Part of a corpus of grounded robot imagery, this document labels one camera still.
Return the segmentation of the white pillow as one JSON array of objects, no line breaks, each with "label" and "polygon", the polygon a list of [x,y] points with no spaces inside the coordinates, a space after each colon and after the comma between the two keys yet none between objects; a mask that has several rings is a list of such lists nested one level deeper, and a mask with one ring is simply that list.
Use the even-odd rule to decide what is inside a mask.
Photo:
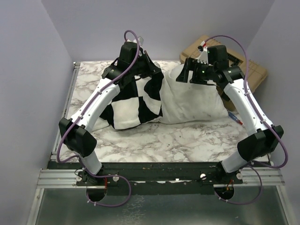
[{"label": "white pillow", "polygon": [[196,120],[218,120],[228,116],[216,86],[177,82],[183,65],[177,65],[164,74],[160,90],[164,124]]}]

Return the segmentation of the black and white checkered pillowcase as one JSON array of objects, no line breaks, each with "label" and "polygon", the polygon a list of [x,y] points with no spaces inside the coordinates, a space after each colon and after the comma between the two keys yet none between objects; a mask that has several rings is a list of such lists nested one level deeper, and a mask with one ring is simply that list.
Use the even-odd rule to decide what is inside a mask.
[{"label": "black and white checkered pillowcase", "polygon": [[162,117],[161,70],[146,78],[135,76],[99,116],[93,130],[111,126],[115,130],[135,128]]}]

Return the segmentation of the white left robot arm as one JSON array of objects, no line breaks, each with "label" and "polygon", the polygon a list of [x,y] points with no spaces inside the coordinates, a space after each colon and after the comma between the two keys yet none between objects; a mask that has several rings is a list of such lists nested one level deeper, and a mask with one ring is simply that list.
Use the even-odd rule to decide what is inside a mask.
[{"label": "white left robot arm", "polygon": [[100,81],[81,108],[69,119],[59,121],[60,146],[66,145],[88,171],[93,185],[103,181],[102,164],[91,134],[99,119],[116,130],[135,128],[162,116],[160,89],[163,80],[160,66],[148,56],[139,56],[129,65],[115,60],[104,69]]}]

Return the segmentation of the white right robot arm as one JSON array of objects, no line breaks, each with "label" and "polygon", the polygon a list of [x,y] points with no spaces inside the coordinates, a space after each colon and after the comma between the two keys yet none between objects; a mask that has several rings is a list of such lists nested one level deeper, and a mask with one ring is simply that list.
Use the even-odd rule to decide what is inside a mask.
[{"label": "white right robot arm", "polygon": [[283,144],[283,128],[280,125],[274,126],[264,115],[240,67],[230,67],[227,60],[209,65],[187,58],[176,80],[194,84],[205,84],[208,80],[215,82],[232,101],[246,128],[247,138],[237,144],[237,150],[221,161],[221,168],[216,170],[218,182],[228,182],[233,172],[250,161],[273,152],[278,144]]}]

